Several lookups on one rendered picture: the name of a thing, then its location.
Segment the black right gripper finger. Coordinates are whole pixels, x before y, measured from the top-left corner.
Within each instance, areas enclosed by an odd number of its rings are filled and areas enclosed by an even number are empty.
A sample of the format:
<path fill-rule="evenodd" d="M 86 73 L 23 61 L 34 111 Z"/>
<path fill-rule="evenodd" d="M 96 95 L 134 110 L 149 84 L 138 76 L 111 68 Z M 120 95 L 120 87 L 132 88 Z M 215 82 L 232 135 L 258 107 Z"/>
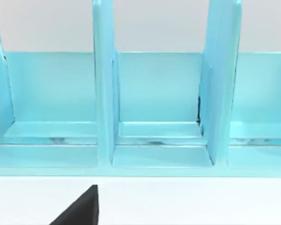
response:
<path fill-rule="evenodd" d="M 98 225 L 98 185 L 92 185 L 49 225 Z"/>

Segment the light blue rack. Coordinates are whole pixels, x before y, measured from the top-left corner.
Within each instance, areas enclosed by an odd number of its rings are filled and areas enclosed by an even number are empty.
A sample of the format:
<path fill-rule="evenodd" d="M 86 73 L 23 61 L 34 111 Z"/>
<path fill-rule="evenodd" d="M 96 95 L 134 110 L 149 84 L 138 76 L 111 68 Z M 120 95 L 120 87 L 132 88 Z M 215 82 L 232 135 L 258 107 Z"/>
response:
<path fill-rule="evenodd" d="M 0 0 L 0 176 L 281 178 L 281 0 Z"/>

